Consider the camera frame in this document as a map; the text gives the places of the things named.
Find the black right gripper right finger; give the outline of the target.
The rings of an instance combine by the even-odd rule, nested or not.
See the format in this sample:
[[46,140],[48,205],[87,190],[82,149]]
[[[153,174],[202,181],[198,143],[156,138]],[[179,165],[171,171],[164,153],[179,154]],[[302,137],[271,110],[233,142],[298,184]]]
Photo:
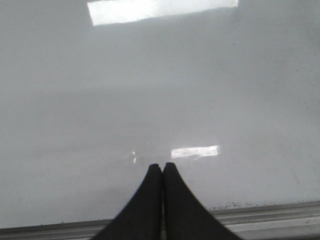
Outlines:
[[240,240],[198,201],[177,166],[167,162],[162,172],[166,238],[168,240]]

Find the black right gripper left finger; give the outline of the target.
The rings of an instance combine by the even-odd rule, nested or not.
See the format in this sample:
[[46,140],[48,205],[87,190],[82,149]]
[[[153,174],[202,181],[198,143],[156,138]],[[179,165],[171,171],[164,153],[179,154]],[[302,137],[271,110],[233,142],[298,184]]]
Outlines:
[[159,240],[162,224],[162,171],[149,165],[138,189],[94,240]]

